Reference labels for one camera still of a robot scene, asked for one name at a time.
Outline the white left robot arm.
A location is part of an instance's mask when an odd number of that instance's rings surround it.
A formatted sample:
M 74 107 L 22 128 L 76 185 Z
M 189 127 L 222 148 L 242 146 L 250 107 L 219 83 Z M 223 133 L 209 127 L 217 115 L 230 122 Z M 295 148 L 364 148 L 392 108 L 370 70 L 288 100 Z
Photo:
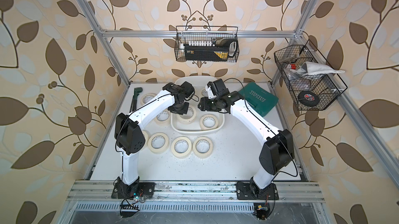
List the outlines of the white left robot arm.
M 128 114 L 121 113 L 115 121 L 115 150 L 121 154 L 122 183 L 129 186 L 137 181 L 138 155 L 144 147 L 142 131 L 164 110 L 183 115 L 189 107 L 188 100 L 195 93 L 194 87 L 184 82 L 181 85 L 166 84 L 162 90 L 144 106 Z

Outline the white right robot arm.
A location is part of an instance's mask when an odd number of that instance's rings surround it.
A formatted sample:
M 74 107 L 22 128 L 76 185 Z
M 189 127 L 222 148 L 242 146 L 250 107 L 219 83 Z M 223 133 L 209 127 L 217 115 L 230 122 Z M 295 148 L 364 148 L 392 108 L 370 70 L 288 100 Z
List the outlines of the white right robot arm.
M 221 112 L 225 110 L 247 127 L 261 144 L 260 169 L 251 178 L 258 190 L 267 188 L 281 169 L 294 161 L 293 136 L 287 129 L 280 130 L 267 122 L 246 102 L 243 95 L 232 92 L 222 97 L 199 100 L 201 111 Z

